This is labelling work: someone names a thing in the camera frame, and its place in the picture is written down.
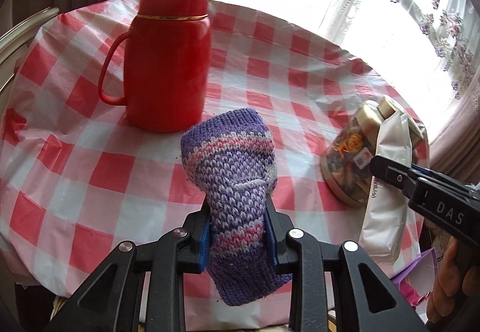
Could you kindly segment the right hand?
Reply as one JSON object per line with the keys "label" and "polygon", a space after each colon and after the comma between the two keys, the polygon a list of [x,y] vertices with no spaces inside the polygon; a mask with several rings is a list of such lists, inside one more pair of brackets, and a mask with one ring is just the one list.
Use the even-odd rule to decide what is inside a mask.
{"label": "right hand", "polygon": [[454,296],[459,289],[468,297],[479,297],[479,266],[472,266],[467,273],[460,271],[456,264],[459,244],[456,238],[450,236],[428,299],[426,316],[433,323],[451,314],[456,303]]}

